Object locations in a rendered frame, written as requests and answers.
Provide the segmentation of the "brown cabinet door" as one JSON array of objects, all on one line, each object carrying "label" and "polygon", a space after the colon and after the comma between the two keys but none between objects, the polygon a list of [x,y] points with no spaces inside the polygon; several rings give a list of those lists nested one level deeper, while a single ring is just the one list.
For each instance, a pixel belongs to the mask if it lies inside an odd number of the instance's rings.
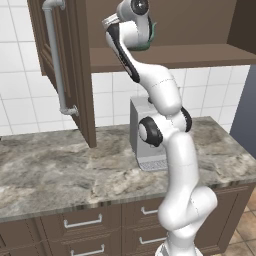
[{"label": "brown cabinet door", "polygon": [[90,148],[96,146],[93,91],[85,0],[27,0],[41,74],[59,92],[45,11],[52,16],[56,52],[67,109]]}]

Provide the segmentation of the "brown base cupboard door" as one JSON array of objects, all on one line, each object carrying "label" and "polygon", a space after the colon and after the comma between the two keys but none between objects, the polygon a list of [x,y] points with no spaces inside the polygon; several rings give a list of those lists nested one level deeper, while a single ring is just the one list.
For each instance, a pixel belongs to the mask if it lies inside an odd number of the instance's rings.
[{"label": "brown base cupboard door", "polygon": [[45,231],[39,219],[0,223],[0,252],[34,245],[45,239]]},{"label": "brown base cupboard door", "polygon": [[204,256],[225,252],[254,187],[254,184],[247,184],[214,190],[218,205],[195,239],[196,247]]}]

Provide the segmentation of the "brown drawer front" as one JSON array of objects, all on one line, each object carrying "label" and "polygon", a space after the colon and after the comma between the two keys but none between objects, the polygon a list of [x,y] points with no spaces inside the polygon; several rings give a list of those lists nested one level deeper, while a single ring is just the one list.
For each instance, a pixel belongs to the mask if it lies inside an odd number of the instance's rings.
[{"label": "brown drawer front", "polygon": [[[69,224],[91,221],[103,215],[101,223],[70,228],[64,227],[63,221]],[[70,213],[49,215],[41,218],[47,238],[51,240],[65,239],[71,236],[89,236],[118,229],[121,226],[121,206],[111,205],[94,209],[79,210]]]},{"label": "brown drawer front", "polygon": [[50,241],[52,256],[122,256],[119,229],[100,235]]},{"label": "brown drawer front", "polygon": [[158,224],[158,215],[150,214],[144,215],[141,212],[141,207],[145,207],[146,210],[158,210],[163,198],[154,198],[147,200],[140,200],[125,203],[122,205],[122,225],[125,227],[135,227],[143,225]]},{"label": "brown drawer front", "polygon": [[167,231],[160,225],[131,227],[122,230],[122,256],[154,256],[158,247],[164,242],[142,245],[144,240],[167,237]]}]

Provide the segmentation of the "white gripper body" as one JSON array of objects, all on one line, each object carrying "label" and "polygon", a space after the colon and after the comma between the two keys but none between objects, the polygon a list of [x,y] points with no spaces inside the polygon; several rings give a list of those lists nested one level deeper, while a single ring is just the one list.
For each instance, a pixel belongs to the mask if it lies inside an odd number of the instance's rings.
[{"label": "white gripper body", "polygon": [[107,30],[111,25],[118,24],[120,22],[119,17],[116,13],[110,15],[102,21],[104,30]]}]

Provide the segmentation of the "brown wall cabinet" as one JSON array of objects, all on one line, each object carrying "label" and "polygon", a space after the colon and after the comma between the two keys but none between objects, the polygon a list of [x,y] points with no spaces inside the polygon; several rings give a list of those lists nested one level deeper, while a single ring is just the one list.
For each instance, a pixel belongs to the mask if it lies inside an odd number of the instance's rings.
[{"label": "brown wall cabinet", "polygon": [[140,62],[168,68],[256,64],[256,0],[149,0],[156,24]]}]

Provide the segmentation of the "grey coffee machine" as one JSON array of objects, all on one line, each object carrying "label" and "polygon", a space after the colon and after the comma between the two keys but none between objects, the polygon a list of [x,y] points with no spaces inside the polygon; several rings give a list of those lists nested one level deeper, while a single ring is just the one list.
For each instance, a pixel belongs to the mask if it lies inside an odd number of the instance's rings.
[{"label": "grey coffee machine", "polygon": [[138,166],[143,171],[158,171],[167,168],[164,147],[162,145],[159,147],[151,146],[139,136],[139,121],[156,113],[154,105],[148,101],[147,96],[132,97],[130,99],[130,144]]}]

